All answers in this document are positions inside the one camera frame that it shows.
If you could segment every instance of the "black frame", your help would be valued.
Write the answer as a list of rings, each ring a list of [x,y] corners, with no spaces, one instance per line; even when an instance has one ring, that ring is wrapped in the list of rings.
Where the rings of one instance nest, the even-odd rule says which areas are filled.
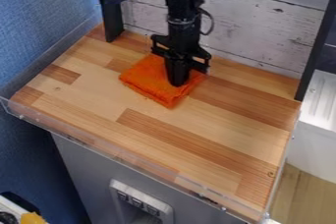
[[[107,42],[116,39],[124,31],[124,23],[120,5],[108,5],[111,0],[100,0],[102,15],[105,26],[105,37]]]
[[[301,78],[301,82],[298,87],[297,94],[295,96],[296,100],[302,101],[305,98],[313,72],[316,69],[318,69],[317,67],[318,59],[320,58],[321,52],[325,45],[325,41],[327,39],[330,28],[334,22],[335,16],[336,16],[336,0],[330,0],[321,27],[317,34],[315,44],[311,50],[304,74]]]

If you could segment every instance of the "orange cloth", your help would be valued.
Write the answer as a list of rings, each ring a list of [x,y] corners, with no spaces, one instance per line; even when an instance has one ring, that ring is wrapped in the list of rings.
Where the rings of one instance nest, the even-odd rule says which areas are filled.
[[[186,84],[179,87],[172,86],[168,81],[164,59],[150,54],[121,74],[119,79],[142,95],[172,108],[205,79],[205,74],[191,70]]]

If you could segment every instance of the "wooden tabletop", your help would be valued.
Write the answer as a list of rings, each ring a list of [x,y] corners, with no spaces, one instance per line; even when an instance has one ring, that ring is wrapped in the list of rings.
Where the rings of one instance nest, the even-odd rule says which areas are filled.
[[[52,129],[112,155],[125,149],[141,169],[257,220],[297,118],[298,81],[214,57],[206,81],[169,110],[118,80],[150,39],[126,31],[110,44],[103,34],[83,37],[12,100],[54,119],[42,122]]]

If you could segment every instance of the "wooden floor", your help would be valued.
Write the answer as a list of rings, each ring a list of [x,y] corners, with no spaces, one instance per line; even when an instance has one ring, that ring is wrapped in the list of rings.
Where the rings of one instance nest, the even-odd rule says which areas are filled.
[[[281,224],[335,224],[335,206],[336,184],[287,164],[270,213]]]
[[[125,32],[110,44],[99,27],[12,100],[48,115],[49,128],[257,220],[297,118],[298,81],[214,57],[211,75],[169,110],[118,80],[149,51],[148,37]]]

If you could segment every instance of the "white surface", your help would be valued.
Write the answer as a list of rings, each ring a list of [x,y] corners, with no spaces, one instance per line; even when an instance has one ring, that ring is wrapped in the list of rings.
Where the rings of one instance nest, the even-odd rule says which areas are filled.
[[[3,196],[0,196],[0,211],[12,213],[18,221],[21,220],[21,215],[28,213],[25,209],[12,203]]]
[[[288,162],[336,183],[336,76],[315,71],[305,97]]]
[[[133,0],[123,7],[129,26],[166,33],[164,0]],[[202,37],[202,45],[219,56],[295,78],[304,70],[323,17],[322,11],[274,0],[206,0],[203,7],[216,26]]]
[[[315,71],[302,106],[300,120],[336,132],[336,76]]]

